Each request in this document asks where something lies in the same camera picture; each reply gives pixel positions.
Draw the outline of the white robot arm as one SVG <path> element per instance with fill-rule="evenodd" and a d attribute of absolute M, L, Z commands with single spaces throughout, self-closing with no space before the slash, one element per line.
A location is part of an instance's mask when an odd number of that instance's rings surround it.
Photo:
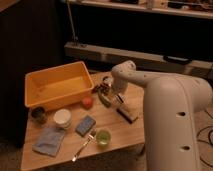
<path fill-rule="evenodd" d="M 189 75 L 138 71 L 131 60 L 111 74 L 117 93 L 130 83 L 144 89 L 147 171 L 201 171 L 194 114 L 212 103 L 210 84 Z"/>

